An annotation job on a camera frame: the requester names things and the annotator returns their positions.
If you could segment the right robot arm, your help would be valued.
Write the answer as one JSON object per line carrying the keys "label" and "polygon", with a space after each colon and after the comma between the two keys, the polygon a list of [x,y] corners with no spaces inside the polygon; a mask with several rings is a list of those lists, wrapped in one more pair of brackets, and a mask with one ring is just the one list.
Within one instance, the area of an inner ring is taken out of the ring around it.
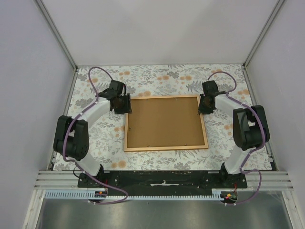
{"label": "right robot arm", "polygon": [[263,148],[270,139],[264,108],[261,105],[248,106],[230,97],[227,92],[219,91],[215,81],[202,83],[198,113],[209,115],[221,110],[233,119],[233,139],[235,146],[229,158],[223,163],[218,182],[228,188],[235,183],[235,175],[250,155]]}

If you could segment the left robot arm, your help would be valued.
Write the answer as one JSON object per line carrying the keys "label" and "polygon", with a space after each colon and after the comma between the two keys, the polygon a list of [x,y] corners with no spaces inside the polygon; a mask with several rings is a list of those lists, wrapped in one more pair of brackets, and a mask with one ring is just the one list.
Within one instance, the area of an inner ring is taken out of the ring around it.
{"label": "left robot arm", "polygon": [[89,128],[104,114],[116,115],[132,113],[131,96],[126,85],[112,80],[109,88],[97,94],[89,104],[75,117],[62,115],[56,126],[53,149],[60,153],[65,161],[72,161],[81,170],[90,174],[88,181],[94,187],[105,182],[103,167],[89,153]]}

